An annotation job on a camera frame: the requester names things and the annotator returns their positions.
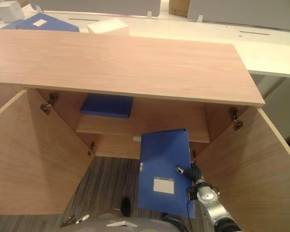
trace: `white label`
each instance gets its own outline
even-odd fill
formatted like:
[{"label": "white label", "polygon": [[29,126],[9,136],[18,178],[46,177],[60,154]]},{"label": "white label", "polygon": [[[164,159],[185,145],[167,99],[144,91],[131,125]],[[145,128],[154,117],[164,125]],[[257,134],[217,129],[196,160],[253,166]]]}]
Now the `white label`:
[{"label": "white label", "polygon": [[136,142],[140,142],[141,141],[141,137],[140,136],[134,136],[133,141],[136,141]]},{"label": "white label", "polygon": [[35,23],[33,23],[33,25],[40,27],[40,26],[44,25],[45,23],[47,23],[47,21],[40,19],[40,20],[36,21]]},{"label": "white label", "polygon": [[174,194],[174,181],[154,178],[154,191]]}]

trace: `white desk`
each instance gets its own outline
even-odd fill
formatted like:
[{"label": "white desk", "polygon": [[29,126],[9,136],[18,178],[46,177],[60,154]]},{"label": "white desk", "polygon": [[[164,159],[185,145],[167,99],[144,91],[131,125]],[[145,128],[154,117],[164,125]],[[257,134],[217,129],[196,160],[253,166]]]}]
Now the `white desk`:
[{"label": "white desk", "polygon": [[[36,14],[30,4],[23,7],[23,11],[26,18]],[[83,12],[45,13],[78,26],[81,32],[88,32],[87,24],[94,23],[95,20],[114,17]],[[121,17],[129,24],[131,36],[230,43],[235,46],[251,74],[290,77],[290,32],[191,22],[185,17],[170,15],[168,0],[161,1],[160,15],[152,19],[121,15],[116,17]]]}]

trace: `white box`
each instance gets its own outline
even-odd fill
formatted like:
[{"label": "white box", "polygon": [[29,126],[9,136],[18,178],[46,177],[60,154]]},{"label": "white box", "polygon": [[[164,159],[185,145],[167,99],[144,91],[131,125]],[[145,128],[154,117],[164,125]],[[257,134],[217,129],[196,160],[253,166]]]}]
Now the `white box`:
[{"label": "white box", "polygon": [[0,3],[0,19],[5,23],[13,23],[25,17],[17,1],[3,1]]},{"label": "white box", "polygon": [[119,18],[113,18],[87,25],[89,33],[108,35],[129,35],[129,25]]}]

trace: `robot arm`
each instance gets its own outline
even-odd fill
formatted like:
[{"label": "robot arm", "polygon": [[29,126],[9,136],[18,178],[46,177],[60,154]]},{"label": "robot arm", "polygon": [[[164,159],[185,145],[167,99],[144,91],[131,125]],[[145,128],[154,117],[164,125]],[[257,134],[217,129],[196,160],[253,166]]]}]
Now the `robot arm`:
[{"label": "robot arm", "polygon": [[194,185],[187,188],[189,200],[199,200],[205,208],[207,216],[214,227],[214,231],[241,231],[232,216],[218,200],[219,190],[204,180],[201,170],[196,163],[191,163],[191,169],[189,170],[184,170],[180,167],[175,167],[175,170],[193,181]]}]

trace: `blue binder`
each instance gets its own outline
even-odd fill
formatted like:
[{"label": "blue binder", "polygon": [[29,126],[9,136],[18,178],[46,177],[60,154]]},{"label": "blue binder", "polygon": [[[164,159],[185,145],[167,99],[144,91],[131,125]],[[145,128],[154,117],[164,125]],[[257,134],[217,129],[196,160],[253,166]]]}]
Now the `blue binder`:
[{"label": "blue binder", "polygon": [[16,20],[16,21],[14,21],[13,23],[10,23],[10,24],[4,26],[4,27],[1,28],[1,29],[18,29],[18,28],[17,28],[17,25],[18,25],[20,22],[23,22],[23,21],[25,21],[25,20],[24,20],[24,19],[18,19],[18,20]]},{"label": "blue binder", "polygon": [[130,116],[133,97],[89,93],[81,107],[82,114],[110,117]]},{"label": "blue binder", "polygon": [[[46,21],[45,24],[41,26],[35,26],[33,23],[43,19]],[[70,23],[66,23],[54,17],[38,13],[22,22],[19,22],[16,27],[18,29],[30,29],[30,30],[61,30],[61,31],[75,31],[79,32],[79,28]]]},{"label": "blue binder", "polygon": [[[187,218],[186,189],[192,182],[174,168],[191,168],[188,132],[179,129],[142,134],[140,162],[138,207]],[[160,183],[169,187],[172,181],[173,193],[170,188],[160,189],[164,186]],[[190,217],[195,218],[194,202],[188,208]]]}]

